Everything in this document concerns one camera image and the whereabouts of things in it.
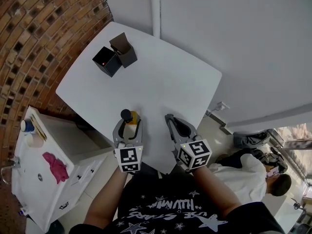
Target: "white desk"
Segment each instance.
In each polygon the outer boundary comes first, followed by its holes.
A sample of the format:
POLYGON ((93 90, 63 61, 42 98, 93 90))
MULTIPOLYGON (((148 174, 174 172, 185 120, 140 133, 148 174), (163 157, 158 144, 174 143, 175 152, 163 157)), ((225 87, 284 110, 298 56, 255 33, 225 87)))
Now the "white desk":
POLYGON ((176 161, 166 114, 196 128, 220 82, 212 66, 153 36, 111 22, 84 49, 57 88, 57 94, 82 118, 113 141, 123 109, 143 119, 143 162, 170 173, 176 161), (137 61, 111 78, 92 58, 109 40, 125 32, 137 61))

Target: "sink drain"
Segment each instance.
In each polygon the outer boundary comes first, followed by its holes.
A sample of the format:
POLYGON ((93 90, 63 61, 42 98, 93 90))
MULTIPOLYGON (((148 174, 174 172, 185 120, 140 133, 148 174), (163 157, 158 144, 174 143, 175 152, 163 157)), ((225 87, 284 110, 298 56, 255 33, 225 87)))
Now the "sink drain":
POLYGON ((42 178, 41 174, 38 174, 38 179, 39 179, 40 181, 43 181, 43 178, 42 178))

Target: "pink towel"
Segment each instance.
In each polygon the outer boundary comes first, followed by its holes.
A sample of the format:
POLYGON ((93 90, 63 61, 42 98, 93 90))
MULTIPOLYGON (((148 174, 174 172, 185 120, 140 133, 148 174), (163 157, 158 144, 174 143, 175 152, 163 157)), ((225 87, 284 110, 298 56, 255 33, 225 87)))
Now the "pink towel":
POLYGON ((69 178, 66 171, 66 166, 62 161, 56 159, 53 154, 48 152, 44 153, 42 156, 50 164, 50 171, 56 178, 57 184, 59 184, 60 181, 64 182, 69 178))

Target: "cup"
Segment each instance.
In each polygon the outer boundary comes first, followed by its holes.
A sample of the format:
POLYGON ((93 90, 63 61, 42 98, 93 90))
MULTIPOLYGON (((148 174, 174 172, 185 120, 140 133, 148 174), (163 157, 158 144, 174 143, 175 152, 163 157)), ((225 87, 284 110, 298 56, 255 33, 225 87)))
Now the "cup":
POLYGON ((30 119, 23 119, 20 122, 20 130, 24 133, 29 133, 35 130, 34 125, 32 124, 30 119))
POLYGON ((40 148, 43 146, 43 139, 38 134, 28 134, 26 143, 29 147, 40 148))

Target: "white marker cube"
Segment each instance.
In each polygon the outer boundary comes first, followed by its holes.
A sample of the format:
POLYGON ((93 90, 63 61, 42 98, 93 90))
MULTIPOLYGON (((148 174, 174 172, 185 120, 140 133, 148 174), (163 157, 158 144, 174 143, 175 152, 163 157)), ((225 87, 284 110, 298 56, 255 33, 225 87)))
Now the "white marker cube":
POLYGON ((116 148, 115 156, 123 173, 141 169, 143 146, 116 148))
POLYGON ((176 145, 177 158, 181 160, 188 169, 195 169, 207 165, 212 151, 207 140, 196 140, 193 142, 176 145))

